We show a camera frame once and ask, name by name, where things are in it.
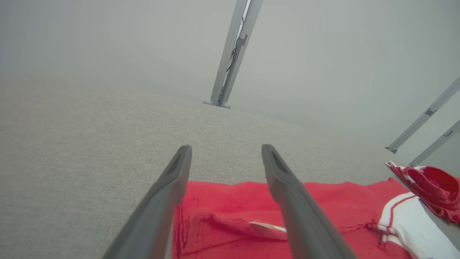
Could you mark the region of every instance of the gray wall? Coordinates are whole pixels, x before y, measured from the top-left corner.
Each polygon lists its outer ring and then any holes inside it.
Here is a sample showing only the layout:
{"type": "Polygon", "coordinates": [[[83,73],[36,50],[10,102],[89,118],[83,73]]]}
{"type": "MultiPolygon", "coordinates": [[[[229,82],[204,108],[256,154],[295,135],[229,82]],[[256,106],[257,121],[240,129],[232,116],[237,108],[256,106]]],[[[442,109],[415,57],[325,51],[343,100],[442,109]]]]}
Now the gray wall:
{"type": "MultiPolygon", "coordinates": [[[[0,79],[48,73],[203,101],[234,5],[3,0],[0,79]]],[[[459,12],[458,0],[265,0],[229,103],[389,145],[460,76],[459,12]]]]}
{"type": "Polygon", "coordinates": [[[429,156],[423,165],[439,167],[455,177],[460,177],[460,134],[457,133],[429,156]]]}

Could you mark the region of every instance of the red cloth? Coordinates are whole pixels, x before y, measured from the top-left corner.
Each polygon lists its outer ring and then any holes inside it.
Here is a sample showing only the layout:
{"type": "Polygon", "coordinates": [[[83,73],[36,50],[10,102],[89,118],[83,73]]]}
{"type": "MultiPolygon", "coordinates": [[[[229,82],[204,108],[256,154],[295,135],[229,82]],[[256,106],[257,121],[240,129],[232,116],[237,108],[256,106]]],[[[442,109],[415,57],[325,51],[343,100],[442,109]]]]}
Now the red cloth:
{"type": "Polygon", "coordinates": [[[434,214],[460,224],[460,178],[432,166],[400,167],[391,162],[390,167],[434,214]]]}
{"type": "MultiPolygon", "coordinates": [[[[395,179],[368,186],[304,185],[359,258],[411,258],[401,246],[383,243],[377,226],[385,204],[408,192],[395,179]]],[[[173,258],[292,258],[286,233],[252,221],[284,227],[266,183],[189,182],[174,210],[173,258]]]]}

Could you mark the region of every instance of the gray fabric surface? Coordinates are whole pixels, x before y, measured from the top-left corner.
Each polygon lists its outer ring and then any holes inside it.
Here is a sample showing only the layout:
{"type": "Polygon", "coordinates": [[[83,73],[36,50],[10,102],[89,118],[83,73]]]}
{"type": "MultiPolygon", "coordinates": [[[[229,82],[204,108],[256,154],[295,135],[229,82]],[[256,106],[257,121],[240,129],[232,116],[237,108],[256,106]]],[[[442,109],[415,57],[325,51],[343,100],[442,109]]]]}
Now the gray fabric surface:
{"type": "Polygon", "coordinates": [[[0,258],[100,258],[179,146],[193,148],[190,180],[234,184],[265,182],[264,143],[304,182],[370,184],[399,162],[369,143],[199,102],[55,77],[3,83],[0,258]]]}

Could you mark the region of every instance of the red hat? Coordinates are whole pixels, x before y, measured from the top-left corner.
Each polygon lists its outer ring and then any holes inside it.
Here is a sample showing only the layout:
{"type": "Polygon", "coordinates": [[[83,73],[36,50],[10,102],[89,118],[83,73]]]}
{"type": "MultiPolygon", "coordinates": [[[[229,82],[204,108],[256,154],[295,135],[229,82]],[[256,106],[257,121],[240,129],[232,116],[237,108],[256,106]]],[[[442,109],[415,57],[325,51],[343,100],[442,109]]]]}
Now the red hat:
{"type": "Polygon", "coordinates": [[[402,167],[386,163],[440,218],[460,224],[460,178],[432,166],[402,167]]]}

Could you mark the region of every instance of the white fabric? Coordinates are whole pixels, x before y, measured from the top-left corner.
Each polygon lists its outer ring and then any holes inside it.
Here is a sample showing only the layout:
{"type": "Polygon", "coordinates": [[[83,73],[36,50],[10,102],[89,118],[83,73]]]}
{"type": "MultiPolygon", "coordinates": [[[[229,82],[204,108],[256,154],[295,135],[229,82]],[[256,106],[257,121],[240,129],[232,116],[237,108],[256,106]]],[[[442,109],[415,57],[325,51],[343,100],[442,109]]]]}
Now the white fabric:
{"type": "Polygon", "coordinates": [[[399,195],[384,207],[379,229],[393,235],[384,235],[382,240],[403,246],[414,259],[460,258],[460,252],[426,214],[419,198],[411,198],[411,194],[399,195]]]}

